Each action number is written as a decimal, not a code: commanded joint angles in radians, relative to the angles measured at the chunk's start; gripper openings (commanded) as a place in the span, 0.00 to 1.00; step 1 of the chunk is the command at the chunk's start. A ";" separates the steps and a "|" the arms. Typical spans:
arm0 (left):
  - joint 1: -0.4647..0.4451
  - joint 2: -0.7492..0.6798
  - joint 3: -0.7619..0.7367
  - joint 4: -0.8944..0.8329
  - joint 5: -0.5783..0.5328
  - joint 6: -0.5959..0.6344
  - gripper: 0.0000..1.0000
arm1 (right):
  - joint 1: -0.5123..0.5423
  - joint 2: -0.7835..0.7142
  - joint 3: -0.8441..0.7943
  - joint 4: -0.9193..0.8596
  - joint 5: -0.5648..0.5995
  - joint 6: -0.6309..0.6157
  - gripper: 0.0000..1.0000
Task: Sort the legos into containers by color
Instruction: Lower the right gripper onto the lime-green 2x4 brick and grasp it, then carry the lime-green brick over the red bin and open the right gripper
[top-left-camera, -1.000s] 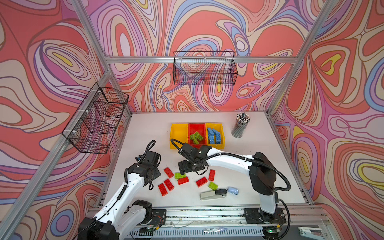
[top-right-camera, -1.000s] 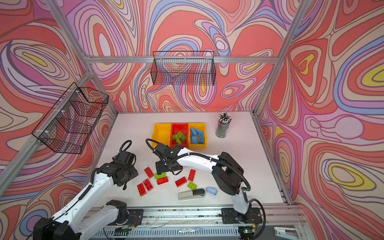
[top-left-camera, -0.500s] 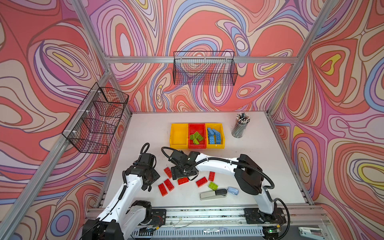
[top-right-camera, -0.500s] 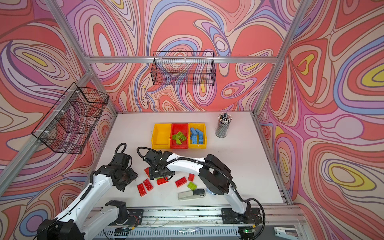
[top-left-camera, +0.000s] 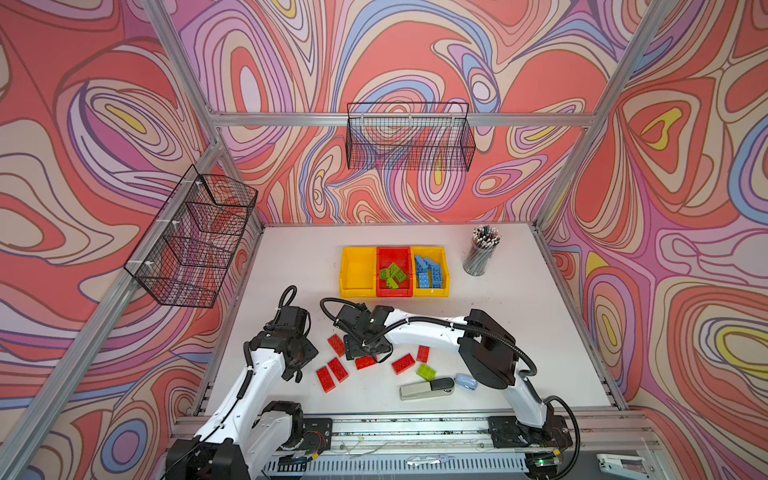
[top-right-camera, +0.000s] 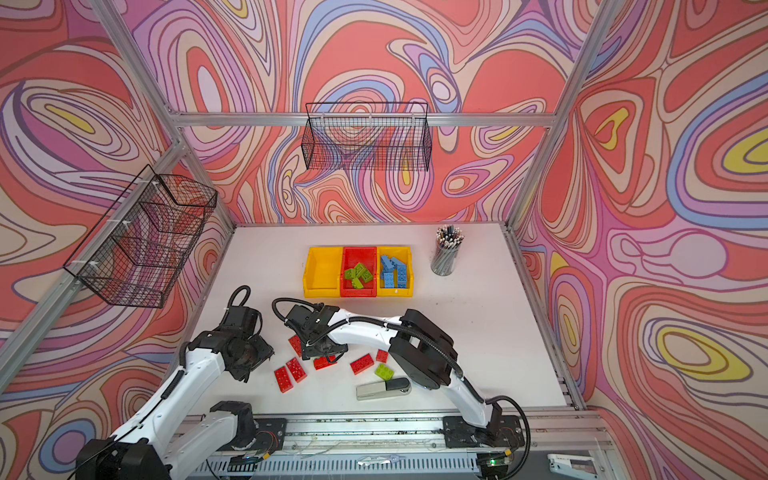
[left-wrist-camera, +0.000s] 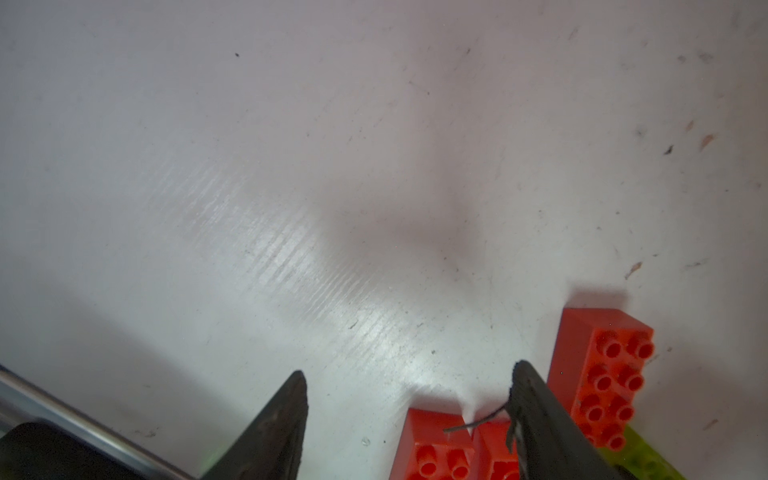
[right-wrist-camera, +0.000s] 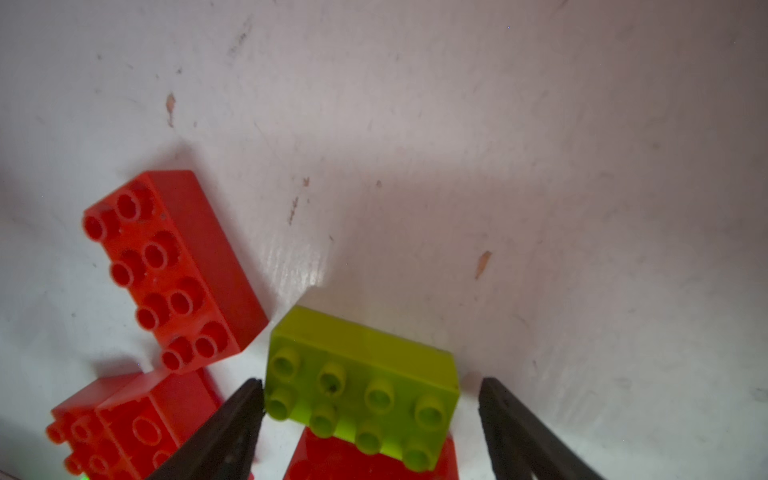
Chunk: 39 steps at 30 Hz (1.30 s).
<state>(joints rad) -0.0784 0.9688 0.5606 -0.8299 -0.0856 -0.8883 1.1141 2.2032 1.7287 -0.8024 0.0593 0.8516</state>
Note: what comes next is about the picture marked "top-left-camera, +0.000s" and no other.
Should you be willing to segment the red lego brick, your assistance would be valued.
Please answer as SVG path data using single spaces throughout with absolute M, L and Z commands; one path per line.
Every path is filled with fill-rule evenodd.
M 411 354 L 406 354 L 403 357 L 395 360 L 391 367 L 396 375 L 400 375 L 408 369 L 412 368 L 416 364 L 416 360 Z
M 333 358 L 327 366 L 338 382 L 343 382 L 349 377 L 347 369 L 338 358 Z
M 376 365 L 377 360 L 374 357 L 366 356 L 366 357 L 355 359 L 354 364 L 357 370 L 363 370 Z
M 344 357 L 346 355 L 344 341 L 337 334 L 329 337 L 327 342 L 338 357 Z
M 429 361 L 430 348 L 424 345 L 420 345 L 417 351 L 416 360 L 420 363 L 427 363 Z
M 325 393 L 329 393 L 330 391 L 336 388 L 336 383 L 333 379 L 333 376 L 326 366 L 323 366 L 320 369 L 318 369 L 316 371 L 316 375 L 320 383 L 320 386 Z

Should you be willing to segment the blue lego brick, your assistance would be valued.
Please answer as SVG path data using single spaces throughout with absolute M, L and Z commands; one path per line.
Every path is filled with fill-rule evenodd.
M 428 272 L 417 273 L 417 287 L 419 289 L 431 288 L 430 274 Z
M 430 268 L 430 286 L 432 289 L 443 288 L 442 269 L 439 266 Z
M 422 258 L 422 263 L 425 265 L 426 268 L 430 270 L 437 270 L 440 268 L 440 265 L 437 262 L 427 257 Z
M 415 270 L 418 274 L 427 273 L 429 267 L 427 266 L 426 261 L 419 255 L 414 256 L 414 265 Z

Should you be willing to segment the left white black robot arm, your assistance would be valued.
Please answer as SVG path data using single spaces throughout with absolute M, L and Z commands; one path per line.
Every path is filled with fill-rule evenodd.
M 163 479 L 255 479 L 279 449 L 302 442 L 301 405 L 267 400 L 279 382 L 300 382 L 318 354 L 308 338 L 311 315 L 293 304 L 297 292 L 288 286 L 275 317 L 243 343 L 238 379 L 193 438 L 173 443 Z

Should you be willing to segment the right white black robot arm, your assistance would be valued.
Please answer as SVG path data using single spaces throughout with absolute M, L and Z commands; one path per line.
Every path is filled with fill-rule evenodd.
M 320 300 L 320 309 L 344 333 L 350 359 L 389 355 L 397 345 L 418 345 L 457 353 L 470 376 L 500 392 L 514 412 L 509 426 L 490 427 L 503 448 L 581 446 L 581 431 L 567 403 L 556 395 L 543 398 L 531 379 L 538 369 L 515 338 L 489 314 L 472 309 L 465 316 L 431 317 L 386 305 L 372 309 L 341 298 Z

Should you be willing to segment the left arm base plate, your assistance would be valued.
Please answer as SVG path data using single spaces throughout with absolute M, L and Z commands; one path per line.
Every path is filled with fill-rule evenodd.
M 329 417 L 304 419 L 300 435 L 280 447 L 281 451 L 320 454 L 332 446 L 333 420 Z

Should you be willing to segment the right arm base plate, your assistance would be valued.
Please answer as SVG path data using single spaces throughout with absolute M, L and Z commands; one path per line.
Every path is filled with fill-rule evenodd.
M 495 448 L 558 448 L 573 445 L 571 431 L 563 416 L 555 415 L 538 429 L 522 425 L 514 416 L 491 416 L 488 432 Z

